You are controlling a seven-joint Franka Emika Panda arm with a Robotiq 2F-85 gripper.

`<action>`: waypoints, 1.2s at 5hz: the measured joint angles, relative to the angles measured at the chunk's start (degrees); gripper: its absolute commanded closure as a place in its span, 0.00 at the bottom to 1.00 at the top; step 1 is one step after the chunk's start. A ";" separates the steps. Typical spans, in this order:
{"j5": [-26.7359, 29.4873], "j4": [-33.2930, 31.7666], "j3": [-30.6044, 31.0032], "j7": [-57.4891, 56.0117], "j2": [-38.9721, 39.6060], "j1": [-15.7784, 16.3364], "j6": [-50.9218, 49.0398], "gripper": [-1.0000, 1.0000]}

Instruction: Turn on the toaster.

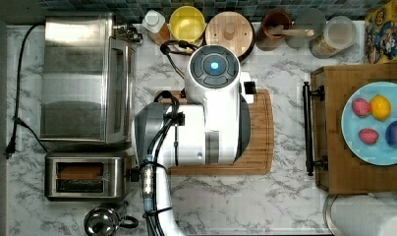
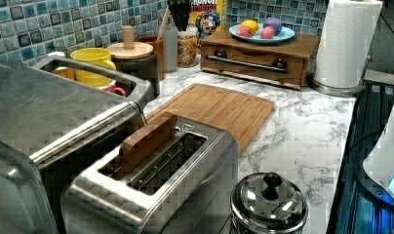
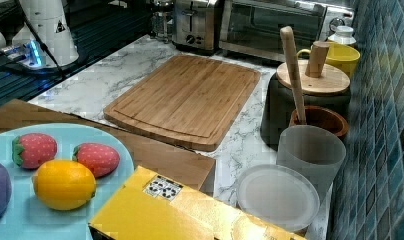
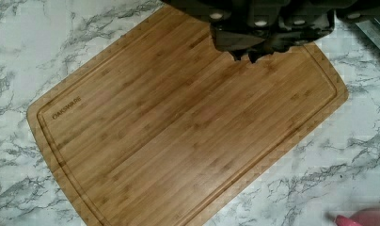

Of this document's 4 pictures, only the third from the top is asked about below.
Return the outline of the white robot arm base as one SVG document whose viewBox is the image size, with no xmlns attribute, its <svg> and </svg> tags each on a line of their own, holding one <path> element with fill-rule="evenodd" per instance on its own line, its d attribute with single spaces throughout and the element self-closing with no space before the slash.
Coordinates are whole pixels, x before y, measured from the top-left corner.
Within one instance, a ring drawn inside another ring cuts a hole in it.
<svg viewBox="0 0 404 240">
<path fill-rule="evenodd" d="M 9 60 L 32 71 L 64 70 L 79 60 L 62 0 L 14 0 L 24 26 L 10 46 L 0 49 Z"/>
</svg>

